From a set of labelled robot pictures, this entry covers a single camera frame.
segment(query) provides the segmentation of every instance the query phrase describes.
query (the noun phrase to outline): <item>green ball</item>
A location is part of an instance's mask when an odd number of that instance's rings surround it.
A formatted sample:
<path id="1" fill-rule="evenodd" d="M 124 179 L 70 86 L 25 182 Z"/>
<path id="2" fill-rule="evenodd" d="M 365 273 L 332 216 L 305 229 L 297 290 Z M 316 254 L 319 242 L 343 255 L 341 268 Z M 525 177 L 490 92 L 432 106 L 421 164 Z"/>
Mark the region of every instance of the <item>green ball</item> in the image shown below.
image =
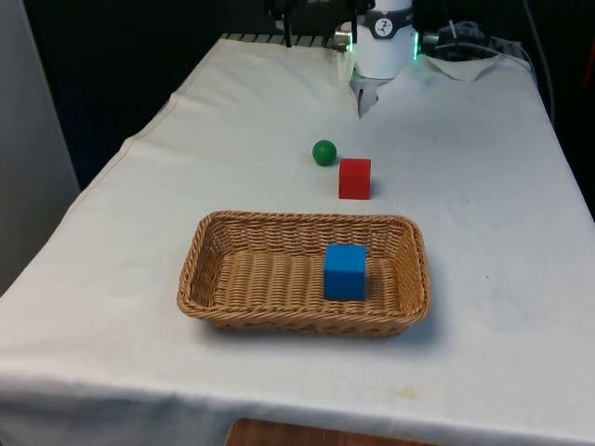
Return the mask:
<path id="1" fill-rule="evenodd" d="M 312 149 L 312 156 L 319 165 L 330 165 L 337 158 L 337 148 L 331 141 L 318 141 Z"/>

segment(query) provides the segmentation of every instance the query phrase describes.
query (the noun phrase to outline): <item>green light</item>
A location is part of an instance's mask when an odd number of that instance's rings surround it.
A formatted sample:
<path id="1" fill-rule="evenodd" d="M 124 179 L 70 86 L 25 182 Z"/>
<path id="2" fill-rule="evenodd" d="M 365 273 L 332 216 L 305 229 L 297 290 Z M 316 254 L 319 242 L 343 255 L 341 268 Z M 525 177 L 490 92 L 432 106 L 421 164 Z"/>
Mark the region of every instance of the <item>green light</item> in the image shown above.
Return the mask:
<path id="1" fill-rule="evenodd" d="M 419 55 L 419 33 L 416 33 L 416 36 L 413 39 L 413 60 L 417 60 L 418 55 Z"/>

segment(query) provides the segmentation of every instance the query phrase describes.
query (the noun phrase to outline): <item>wooden floor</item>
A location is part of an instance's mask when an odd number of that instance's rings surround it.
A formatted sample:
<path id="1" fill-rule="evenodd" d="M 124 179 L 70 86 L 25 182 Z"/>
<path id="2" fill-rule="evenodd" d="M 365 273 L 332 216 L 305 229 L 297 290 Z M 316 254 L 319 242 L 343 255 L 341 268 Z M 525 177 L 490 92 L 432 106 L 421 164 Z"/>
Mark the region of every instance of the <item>wooden floor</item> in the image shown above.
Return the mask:
<path id="1" fill-rule="evenodd" d="M 430 446 L 404 439 L 382 439 L 336 430 L 239 420 L 231 426 L 226 446 Z"/>

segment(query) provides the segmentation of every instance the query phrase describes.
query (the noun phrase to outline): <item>wall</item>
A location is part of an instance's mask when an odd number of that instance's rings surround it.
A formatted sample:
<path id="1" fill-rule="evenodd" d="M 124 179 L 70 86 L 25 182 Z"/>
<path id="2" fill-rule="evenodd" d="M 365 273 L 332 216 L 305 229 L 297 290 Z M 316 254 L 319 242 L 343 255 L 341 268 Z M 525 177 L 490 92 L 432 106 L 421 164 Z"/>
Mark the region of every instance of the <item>wall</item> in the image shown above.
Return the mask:
<path id="1" fill-rule="evenodd" d="M 0 0 L 0 295 L 78 193 L 23 10 Z"/>

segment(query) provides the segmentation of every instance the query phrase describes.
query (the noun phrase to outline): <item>basket rim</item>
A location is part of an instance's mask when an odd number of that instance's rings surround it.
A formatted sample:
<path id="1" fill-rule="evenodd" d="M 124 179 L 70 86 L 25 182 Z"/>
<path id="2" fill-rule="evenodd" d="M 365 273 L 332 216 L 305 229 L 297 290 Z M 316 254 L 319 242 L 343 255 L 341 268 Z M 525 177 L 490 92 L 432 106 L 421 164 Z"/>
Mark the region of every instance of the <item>basket rim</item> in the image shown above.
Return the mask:
<path id="1" fill-rule="evenodd" d="M 288 306 L 260 305 L 254 307 L 225 307 L 213 306 L 206 307 L 191 299 L 192 275 L 195 269 L 196 260 L 201 254 L 200 241 L 206 234 L 210 223 L 219 219 L 233 220 L 267 220 L 275 221 L 320 221 L 321 219 L 330 219 L 332 221 L 374 221 L 374 222 L 398 222 L 409 227 L 416 243 L 416 253 L 418 259 L 419 274 L 421 276 L 421 288 L 423 297 L 420 304 L 414 311 L 403 313 L 401 311 L 383 311 L 366 310 L 364 308 L 345 308 L 343 305 L 334 305 L 326 308 L 304 308 Z M 351 321 L 362 321 L 372 323 L 415 323 L 422 320 L 429 312 L 431 305 L 431 287 L 430 276 L 428 274 L 428 264 L 425 255 L 425 248 L 421 230 L 416 222 L 406 216 L 391 215 L 342 215 L 342 214 L 297 214 L 297 213 L 266 213 L 250 211 L 215 211 L 205 216 L 199 223 L 196 232 L 192 238 L 192 245 L 184 262 L 184 267 L 179 277 L 179 288 L 177 295 L 179 309 L 194 318 L 205 319 L 207 321 L 225 321 L 228 319 L 254 319 L 255 317 L 267 317 L 274 314 L 275 317 L 295 317 L 297 320 L 316 319 L 319 321 L 332 321 L 340 317 L 349 317 Z"/>

